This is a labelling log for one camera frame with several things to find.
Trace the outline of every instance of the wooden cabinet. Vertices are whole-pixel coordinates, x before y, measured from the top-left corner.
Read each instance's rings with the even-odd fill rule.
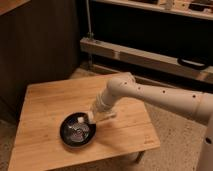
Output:
[[[0,26],[0,96],[18,119],[28,84],[66,79],[78,66],[75,1],[30,1],[1,15]]]

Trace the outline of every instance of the wooden tabletop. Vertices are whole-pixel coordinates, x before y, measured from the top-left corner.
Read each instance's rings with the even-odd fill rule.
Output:
[[[30,0],[0,0],[0,15],[23,5]]]
[[[59,127],[70,114],[88,111],[113,75],[30,85],[21,113],[9,171],[41,171],[96,161],[160,146],[142,101],[123,98],[117,117],[97,124],[91,143],[69,149]]]

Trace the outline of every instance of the dark wooden cabinet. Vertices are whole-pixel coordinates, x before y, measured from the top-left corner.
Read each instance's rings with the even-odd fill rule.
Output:
[[[78,64],[75,1],[33,0],[0,16],[0,118],[19,118],[28,84],[66,79]]]

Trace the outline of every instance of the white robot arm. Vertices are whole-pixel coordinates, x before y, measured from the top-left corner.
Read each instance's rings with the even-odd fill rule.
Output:
[[[122,97],[132,97],[183,115],[207,125],[198,171],[213,170],[213,95],[198,91],[141,85],[130,74],[111,78],[106,89],[97,96],[92,106],[91,122],[111,117],[116,102]]]

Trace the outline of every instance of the concrete floor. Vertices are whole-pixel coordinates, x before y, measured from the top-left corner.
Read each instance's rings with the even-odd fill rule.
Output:
[[[95,74],[77,69],[71,78],[92,75]],[[195,170],[206,127],[155,106],[146,104],[146,107],[160,138],[161,147],[146,151],[139,164],[133,163],[137,154],[130,154],[79,166],[56,169],[55,171]],[[7,170],[15,132],[16,127],[14,125],[0,121],[0,171]]]

